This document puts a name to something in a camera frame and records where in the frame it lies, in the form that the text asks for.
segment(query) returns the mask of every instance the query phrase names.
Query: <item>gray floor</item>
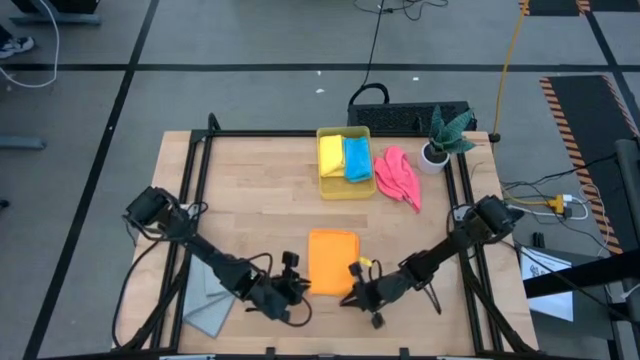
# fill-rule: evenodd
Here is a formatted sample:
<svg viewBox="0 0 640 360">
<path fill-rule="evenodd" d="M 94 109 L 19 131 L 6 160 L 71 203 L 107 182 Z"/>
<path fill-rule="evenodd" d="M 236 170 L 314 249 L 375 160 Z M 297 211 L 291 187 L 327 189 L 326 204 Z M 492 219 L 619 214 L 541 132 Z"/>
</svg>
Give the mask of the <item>gray floor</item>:
<svg viewBox="0 0 640 360">
<path fill-rule="evenodd" d="M 361 0 L 375 8 L 376 1 Z M 63 64 L 126 64 L 149 0 L 103 0 L 100 28 L 61 29 Z M 10 2 L 0 14 L 15 13 Z M 447 9 L 424 10 L 409 22 L 383 18 L 374 61 L 378 63 L 501 64 L 518 14 L 517 2 L 451 0 Z M 640 14 L 598 13 L 621 64 L 640 65 Z M 160 0 L 142 64 L 364 63 L 376 16 L 349 1 Z M 34 34 L 36 51 L 11 63 L 51 63 L 53 31 Z M 527 18 L 514 64 L 606 64 L 584 17 Z M 62 288 L 41 357 L 105 351 L 117 292 L 131 262 L 132 245 L 119 215 L 151 180 L 161 135 L 203 127 L 213 111 L 226 129 L 315 129 L 346 122 L 347 101 L 363 79 L 353 71 L 137 72 L 102 169 L 69 274 Z M 506 83 L 496 162 L 504 181 L 529 180 L 570 168 L 569 158 L 540 90 L 541 76 L 511 73 Z M 18 72 L 40 82 L 47 72 Z M 38 135 L 43 152 L 0 151 L 0 193 L 13 206 L 0 213 L 0 358 L 22 357 L 69 231 L 98 143 L 123 77 L 122 72 L 59 73 L 40 90 L 9 87 L 0 80 L 0 133 Z M 497 72 L 372 72 L 389 87 L 393 102 L 465 100 L 480 129 L 495 116 Z M 640 94 L 640 73 L 625 74 Z M 378 102 L 376 95 L 362 102 Z M 544 192 L 576 193 L 568 176 Z M 600 238 L 595 222 L 573 224 Z M 523 242 L 541 227 L 519 224 Z M 560 226 L 542 228 L 550 248 L 593 255 L 598 246 Z M 542 349 L 552 354 L 607 358 L 604 341 L 558 333 L 535 316 Z"/>
</svg>

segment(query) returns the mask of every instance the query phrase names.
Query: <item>white pot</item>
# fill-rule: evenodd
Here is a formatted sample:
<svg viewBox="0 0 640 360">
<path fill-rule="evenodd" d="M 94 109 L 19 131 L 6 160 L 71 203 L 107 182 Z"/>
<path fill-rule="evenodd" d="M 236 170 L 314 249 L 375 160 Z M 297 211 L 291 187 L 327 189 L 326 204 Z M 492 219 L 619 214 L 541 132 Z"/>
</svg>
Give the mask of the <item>white pot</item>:
<svg viewBox="0 0 640 360">
<path fill-rule="evenodd" d="M 428 142 L 422 146 L 422 149 L 420 149 L 420 153 L 418 154 L 418 168 L 425 174 L 437 174 L 444 169 L 444 166 L 449 162 L 451 156 L 447 153 L 447 158 L 443 162 L 439 164 L 432 163 L 424 156 L 424 150 L 427 146 L 429 146 Z"/>
</svg>

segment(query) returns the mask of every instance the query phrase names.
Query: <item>yellow clip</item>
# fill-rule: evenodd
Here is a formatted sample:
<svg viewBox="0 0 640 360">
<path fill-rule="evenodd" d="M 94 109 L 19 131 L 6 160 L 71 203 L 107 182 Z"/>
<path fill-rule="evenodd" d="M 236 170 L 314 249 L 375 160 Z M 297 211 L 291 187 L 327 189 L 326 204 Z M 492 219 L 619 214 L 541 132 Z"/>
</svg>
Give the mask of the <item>yellow clip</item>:
<svg viewBox="0 0 640 360">
<path fill-rule="evenodd" d="M 362 265 L 367 265 L 368 267 L 372 267 L 373 266 L 373 262 L 369 259 L 367 259 L 364 256 L 360 256 L 360 258 L 358 259 L 358 261 L 360 262 L 360 264 Z"/>
</svg>

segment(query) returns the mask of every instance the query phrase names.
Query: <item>white paper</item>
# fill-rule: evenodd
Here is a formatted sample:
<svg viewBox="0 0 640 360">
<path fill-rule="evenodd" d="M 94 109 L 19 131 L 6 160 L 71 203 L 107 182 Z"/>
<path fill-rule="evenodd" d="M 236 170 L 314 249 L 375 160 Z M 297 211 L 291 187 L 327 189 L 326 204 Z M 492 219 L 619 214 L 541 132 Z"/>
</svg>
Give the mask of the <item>white paper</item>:
<svg viewBox="0 0 640 360">
<path fill-rule="evenodd" d="M 522 247 L 521 252 L 528 254 L 554 272 L 571 267 L 571 263 L 566 260 L 558 259 L 535 250 Z M 543 268 L 524 254 L 520 255 L 520 267 L 522 280 L 527 280 L 549 273 L 547 269 Z M 566 293 L 529 299 L 529 309 L 573 322 L 573 292 L 569 291 Z"/>
</svg>

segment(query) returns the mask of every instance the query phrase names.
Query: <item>potted plant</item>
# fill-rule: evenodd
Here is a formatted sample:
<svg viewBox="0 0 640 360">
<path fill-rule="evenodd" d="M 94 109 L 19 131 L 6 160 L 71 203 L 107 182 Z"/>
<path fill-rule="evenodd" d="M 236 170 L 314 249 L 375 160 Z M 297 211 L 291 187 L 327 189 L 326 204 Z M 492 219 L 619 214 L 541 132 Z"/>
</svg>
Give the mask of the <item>potted plant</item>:
<svg viewBox="0 0 640 360">
<path fill-rule="evenodd" d="M 471 109 L 444 124 L 440 106 L 436 105 L 431 116 L 429 142 L 424 144 L 418 156 L 418 167 L 426 174 L 437 174 L 451 158 L 450 154 L 467 152 L 475 146 L 462 136 L 473 118 Z"/>
</svg>

